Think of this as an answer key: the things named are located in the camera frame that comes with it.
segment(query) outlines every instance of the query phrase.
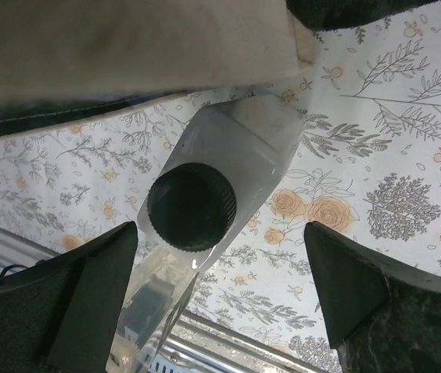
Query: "dark green object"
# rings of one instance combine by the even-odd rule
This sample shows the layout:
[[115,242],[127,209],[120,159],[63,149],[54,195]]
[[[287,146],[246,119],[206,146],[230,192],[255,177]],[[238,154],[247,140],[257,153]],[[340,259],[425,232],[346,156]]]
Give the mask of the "dark green object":
[[317,222],[305,243],[344,373],[441,373],[441,277]]
[[149,220],[162,239],[183,251],[211,249],[236,216],[236,195],[219,171],[184,163],[161,175],[148,195]]
[[364,26],[436,0],[286,0],[289,11],[313,31]]
[[137,243],[125,223],[0,278],[0,373],[103,373]]

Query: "black cable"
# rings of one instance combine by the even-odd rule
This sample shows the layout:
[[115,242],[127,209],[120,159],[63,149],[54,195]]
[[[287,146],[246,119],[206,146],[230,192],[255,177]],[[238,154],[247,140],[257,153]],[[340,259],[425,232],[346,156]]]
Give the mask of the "black cable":
[[28,267],[23,266],[22,264],[11,264],[10,266],[4,267],[0,274],[0,278],[3,278],[5,274],[7,274],[10,270],[14,270],[15,268],[23,268],[25,270]]

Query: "clear plastic container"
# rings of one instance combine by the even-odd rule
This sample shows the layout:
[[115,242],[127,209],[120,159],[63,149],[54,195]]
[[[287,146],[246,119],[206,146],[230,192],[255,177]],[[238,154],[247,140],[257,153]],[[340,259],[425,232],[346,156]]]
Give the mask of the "clear plastic container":
[[192,118],[161,174],[188,162],[204,163],[231,183],[237,203],[234,222],[223,239],[200,253],[181,251],[152,227],[147,199],[139,228],[152,242],[194,269],[205,272],[224,253],[285,175],[297,148],[303,113],[274,95],[205,106]]
[[107,373],[147,373],[187,307],[197,276],[159,247],[132,271]]

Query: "orange rose print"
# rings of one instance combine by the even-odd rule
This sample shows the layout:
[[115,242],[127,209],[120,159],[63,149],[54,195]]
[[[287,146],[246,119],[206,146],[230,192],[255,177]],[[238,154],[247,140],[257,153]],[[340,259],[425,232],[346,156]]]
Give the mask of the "orange rose print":
[[108,219],[114,218],[114,216],[116,215],[116,211],[113,209],[113,203],[111,202],[111,200],[107,200],[106,202],[104,202],[103,214]]
[[22,178],[20,175],[16,175],[16,185],[18,188],[20,188],[21,190],[26,190],[28,189],[28,183],[26,182],[26,180],[24,178]]
[[76,124],[75,126],[70,126],[70,127],[68,128],[68,130],[69,130],[71,133],[73,133],[73,134],[81,134],[81,133],[82,133],[82,130],[83,130],[83,127],[84,127],[84,126],[82,126],[82,125],[80,125],[80,124]]
[[112,182],[117,178],[119,173],[116,173],[114,169],[106,169],[104,171],[101,171],[101,174],[103,175],[103,179],[107,180],[108,182]]
[[243,276],[237,276],[236,278],[232,279],[232,281],[234,281],[234,284],[236,284],[236,286],[247,285],[246,278]]
[[282,215],[283,219],[291,219],[297,215],[303,215],[306,207],[311,203],[311,198],[307,195],[299,195],[292,190],[276,190],[272,195],[271,210],[275,214]]
[[278,229],[269,229],[265,232],[265,241],[271,245],[276,245],[284,241],[284,233]]
[[319,221],[338,232],[343,232],[352,220],[349,205],[336,197],[317,198],[307,212],[307,221]]
[[295,298],[298,299],[301,302],[300,295],[303,293],[303,288],[300,286],[296,286],[295,288],[291,285],[288,285],[289,290],[288,293],[293,293],[295,295]]
[[260,224],[260,221],[258,220],[259,216],[260,216],[260,212],[257,211],[257,213],[253,215],[251,219],[247,222],[247,226],[252,229],[256,228],[257,225]]
[[404,30],[404,35],[406,37],[414,37],[415,35],[422,36],[422,30],[417,26],[417,22],[405,22],[405,26],[407,27]]
[[333,68],[331,70],[331,76],[333,78],[340,78],[343,75],[343,69],[342,68]]
[[77,239],[74,235],[65,235],[63,237],[63,246],[65,249],[73,250],[82,245],[79,239]]

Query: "metal grate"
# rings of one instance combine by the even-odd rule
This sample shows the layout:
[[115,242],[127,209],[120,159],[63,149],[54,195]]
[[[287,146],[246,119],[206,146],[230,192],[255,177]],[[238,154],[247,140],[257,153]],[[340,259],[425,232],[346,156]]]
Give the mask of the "metal grate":
[[148,373],[192,373],[189,369],[174,364],[162,355],[158,355]]
[[325,373],[185,311],[148,373]]

